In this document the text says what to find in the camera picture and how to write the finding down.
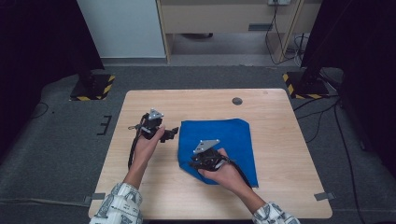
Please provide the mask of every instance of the patterned sleeve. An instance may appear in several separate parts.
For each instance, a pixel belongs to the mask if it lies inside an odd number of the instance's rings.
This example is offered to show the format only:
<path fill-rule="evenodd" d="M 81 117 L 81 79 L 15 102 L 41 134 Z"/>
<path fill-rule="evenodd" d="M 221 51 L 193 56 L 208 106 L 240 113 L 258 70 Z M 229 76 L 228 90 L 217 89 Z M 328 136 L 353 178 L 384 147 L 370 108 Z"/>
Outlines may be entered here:
<path fill-rule="evenodd" d="M 90 224 L 129 224 L 143 223 L 139 206 L 142 196 L 132 185 L 117 184 L 107 195 L 93 216 Z"/>
<path fill-rule="evenodd" d="M 300 224 L 300 221 L 284 212 L 277 204 L 267 203 L 253 214 L 255 224 Z"/>

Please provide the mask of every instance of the yellow and black tape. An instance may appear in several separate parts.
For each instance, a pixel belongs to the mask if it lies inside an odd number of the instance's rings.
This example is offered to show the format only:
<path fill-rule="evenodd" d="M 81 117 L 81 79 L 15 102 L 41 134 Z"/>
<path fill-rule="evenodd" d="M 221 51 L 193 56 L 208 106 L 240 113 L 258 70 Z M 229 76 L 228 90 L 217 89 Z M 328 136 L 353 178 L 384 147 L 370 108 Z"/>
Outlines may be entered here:
<path fill-rule="evenodd" d="M 70 97 L 71 101 L 90 101 L 90 100 L 104 100 L 107 95 L 108 92 L 111 89 L 111 86 L 113 85 L 113 81 L 116 77 L 115 76 L 109 76 L 108 77 L 108 81 L 106 83 L 106 86 L 103 89 L 103 92 L 101 94 L 98 95 L 94 95 L 94 96 L 88 96 L 88 95 L 78 95 L 78 96 L 74 96 L 74 97 Z"/>
<path fill-rule="evenodd" d="M 329 97 L 328 94 L 298 94 L 295 92 L 295 89 L 290 81 L 288 74 L 283 74 L 283 80 L 285 81 L 286 86 L 288 87 L 288 91 L 291 99 L 318 99 L 318 98 Z"/>

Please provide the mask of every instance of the blue cloth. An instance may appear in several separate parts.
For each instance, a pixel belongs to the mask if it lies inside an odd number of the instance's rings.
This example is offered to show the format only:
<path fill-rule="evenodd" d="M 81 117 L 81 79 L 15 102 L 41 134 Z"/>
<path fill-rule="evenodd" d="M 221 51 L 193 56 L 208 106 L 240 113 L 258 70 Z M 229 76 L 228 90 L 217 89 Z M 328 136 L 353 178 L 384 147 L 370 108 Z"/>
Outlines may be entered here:
<path fill-rule="evenodd" d="M 178 141 L 178 164 L 187 173 L 202 180 L 206 184 L 216 185 L 213 180 L 204 178 L 194 168 L 189 166 L 194 155 L 193 150 L 201 140 L 215 140 L 220 142 L 214 149 L 224 148 L 228 157 L 244 172 L 251 187 L 258 187 L 256 167 L 250 138 L 250 128 L 242 119 L 225 120 L 185 120 L 181 122 Z"/>

